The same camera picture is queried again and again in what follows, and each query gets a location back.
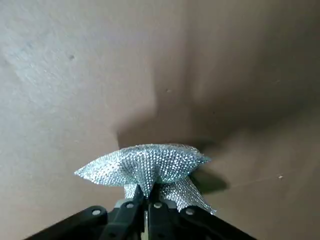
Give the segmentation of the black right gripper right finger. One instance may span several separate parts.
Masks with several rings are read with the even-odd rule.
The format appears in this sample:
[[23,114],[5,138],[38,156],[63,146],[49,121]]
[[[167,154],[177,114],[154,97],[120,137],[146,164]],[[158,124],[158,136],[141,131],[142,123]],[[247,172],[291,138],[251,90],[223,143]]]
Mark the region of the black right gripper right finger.
[[148,198],[147,227],[150,240],[253,240],[254,237],[199,206],[182,210],[160,195],[155,184]]

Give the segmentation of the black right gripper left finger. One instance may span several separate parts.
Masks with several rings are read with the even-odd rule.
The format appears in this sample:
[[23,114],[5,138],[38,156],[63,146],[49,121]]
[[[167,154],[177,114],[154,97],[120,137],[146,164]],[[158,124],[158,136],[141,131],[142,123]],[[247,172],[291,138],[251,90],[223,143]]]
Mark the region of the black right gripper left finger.
[[108,212],[90,206],[31,236],[27,240],[140,240],[145,197],[136,186],[132,198],[119,200]]

